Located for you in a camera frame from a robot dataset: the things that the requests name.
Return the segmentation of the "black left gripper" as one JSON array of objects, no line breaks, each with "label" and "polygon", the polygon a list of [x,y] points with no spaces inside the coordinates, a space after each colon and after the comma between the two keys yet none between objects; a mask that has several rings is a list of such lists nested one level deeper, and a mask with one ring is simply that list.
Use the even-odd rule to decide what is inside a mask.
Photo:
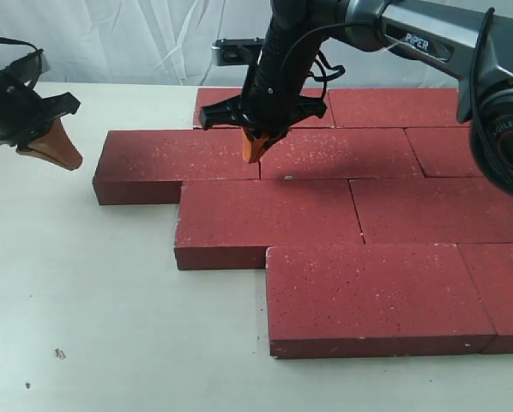
[{"label": "black left gripper", "polygon": [[75,114],[81,102],[67,92],[42,98],[22,83],[0,85],[0,146],[50,162],[63,169],[78,169],[83,158],[69,139],[62,120]]}]

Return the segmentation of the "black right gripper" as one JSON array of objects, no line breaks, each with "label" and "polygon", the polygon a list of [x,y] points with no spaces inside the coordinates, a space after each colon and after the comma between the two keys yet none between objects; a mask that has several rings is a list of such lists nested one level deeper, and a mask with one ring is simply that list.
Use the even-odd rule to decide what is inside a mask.
[{"label": "black right gripper", "polygon": [[257,163],[278,141],[278,134],[312,116],[322,118],[324,97],[308,97],[301,90],[323,43],[323,36],[305,28],[269,26],[260,55],[248,67],[242,92],[203,106],[199,121],[204,130],[218,125],[243,127],[244,161]]}]

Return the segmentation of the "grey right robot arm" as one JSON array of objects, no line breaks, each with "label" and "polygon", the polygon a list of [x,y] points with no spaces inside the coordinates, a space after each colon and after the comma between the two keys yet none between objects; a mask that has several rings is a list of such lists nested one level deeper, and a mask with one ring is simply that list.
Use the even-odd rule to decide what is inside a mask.
[{"label": "grey right robot arm", "polygon": [[322,84],[344,74],[321,52],[325,40],[387,50],[456,79],[456,118],[470,126],[474,161],[513,197],[513,18],[427,1],[274,1],[271,9],[263,38],[214,42],[217,65],[247,73],[240,95],[200,110],[203,129],[238,126],[245,161],[258,162],[293,125],[326,112],[323,97],[301,93],[312,66]]}]

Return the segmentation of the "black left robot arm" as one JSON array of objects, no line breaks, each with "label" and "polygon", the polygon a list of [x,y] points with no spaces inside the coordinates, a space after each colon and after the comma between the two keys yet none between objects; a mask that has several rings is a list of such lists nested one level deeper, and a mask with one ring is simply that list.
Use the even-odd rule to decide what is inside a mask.
[{"label": "black left robot arm", "polygon": [[69,139],[62,117],[77,113],[81,102],[67,92],[47,98],[26,83],[43,71],[43,52],[31,52],[0,70],[0,146],[19,155],[76,170],[82,156]]}]

